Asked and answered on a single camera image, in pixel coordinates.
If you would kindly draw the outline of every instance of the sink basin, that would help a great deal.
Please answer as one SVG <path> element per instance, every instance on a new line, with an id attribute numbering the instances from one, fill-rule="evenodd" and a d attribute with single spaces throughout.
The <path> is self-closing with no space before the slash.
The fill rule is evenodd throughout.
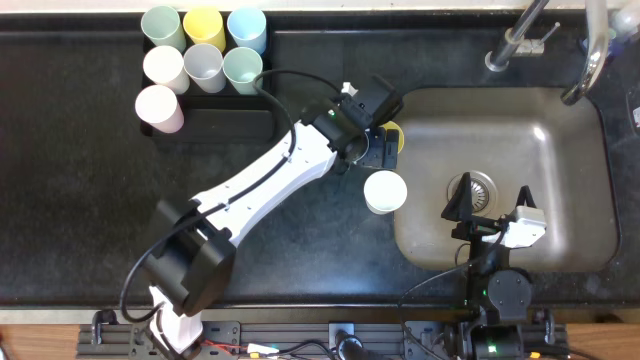
<path id="1" fill-rule="evenodd" d="M 511 251 L 529 271 L 594 271 L 618 248 L 606 147 L 587 99 L 560 101 L 562 89 L 422 89 L 404 97 L 405 134 L 397 173 L 409 196 L 395 213 L 396 242 L 415 265 L 446 269 L 463 244 L 440 218 L 459 176 L 471 172 L 476 215 L 497 219 L 529 185 L 547 232 Z M 468 258 L 462 248 L 459 262 Z"/>

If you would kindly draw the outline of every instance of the blue cup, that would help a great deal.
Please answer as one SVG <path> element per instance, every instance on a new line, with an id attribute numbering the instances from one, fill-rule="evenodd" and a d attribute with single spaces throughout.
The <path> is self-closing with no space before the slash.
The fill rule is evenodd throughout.
<path id="1" fill-rule="evenodd" d="M 263 54 L 267 49 L 267 18 L 260 9 L 234 10 L 227 20 L 227 28 L 238 47 L 247 47 Z"/>

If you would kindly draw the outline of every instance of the drain strainer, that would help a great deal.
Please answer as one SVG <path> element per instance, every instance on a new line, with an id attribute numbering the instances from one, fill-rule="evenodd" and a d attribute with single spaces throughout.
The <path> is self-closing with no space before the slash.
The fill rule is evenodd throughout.
<path id="1" fill-rule="evenodd" d="M 473 213 L 478 216 L 488 214 L 493 210 L 498 200 L 498 190 L 487 175 L 479 171 L 469 171 L 469 173 L 471 174 L 471 205 L 473 206 Z M 449 182 L 447 189 L 448 200 L 451 200 L 451 197 L 456 192 L 461 178 L 462 174 L 459 174 Z"/>

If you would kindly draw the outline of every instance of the black tray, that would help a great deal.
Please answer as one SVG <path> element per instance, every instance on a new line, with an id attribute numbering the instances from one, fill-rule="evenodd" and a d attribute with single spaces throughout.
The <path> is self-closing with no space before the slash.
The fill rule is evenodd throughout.
<path id="1" fill-rule="evenodd" d="M 233 37 L 229 34 L 223 16 L 227 47 L 222 55 L 237 47 Z M 187 49 L 193 45 L 185 33 Z M 267 49 L 262 54 L 263 70 L 271 69 L 270 48 L 271 33 L 267 29 Z M 155 45 L 144 37 L 142 49 L 146 54 Z M 177 95 L 178 103 L 184 114 L 184 125 L 173 133 L 166 134 L 140 120 L 140 132 L 147 137 L 159 141 L 187 142 L 187 143 L 266 143 L 273 137 L 275 119 L 272 106 L 258 95 L 240 95 L 227 80 L 224 89 L 216 94 L 204 92 L 191 79 L 189 89 L 182 95 Z M 144 72 L 142 74 L 142 88 L 153 85 Z M 270 77 L 263 80 L 262 88 L 273 92 Z"/>

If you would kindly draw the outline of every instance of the faucet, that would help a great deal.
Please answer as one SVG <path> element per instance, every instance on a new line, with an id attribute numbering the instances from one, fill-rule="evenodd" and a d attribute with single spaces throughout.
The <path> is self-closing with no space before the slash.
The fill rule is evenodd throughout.
<path id="1" fill-rule="evenodd" d="M 509 59 L 524 42 L 525 33 L 548 3 L 549 0 L 533 0 L 514 27 L 507 29 L 496 51 L 490 51 L 485 57 L 485 64 L 489 70 L 496 72 L 506 70 L 509 65 Z M 609 49 L 609 21 L 607 19 L 606 1 L 585 0 L 585 9 L 587 27 L 589 28 L 587 59 L 578 81 L 566 89 L 560 97 L 565 105 L 573 105 L 578 102 L 595 84 L 598 75 L 602 71 Z"/>

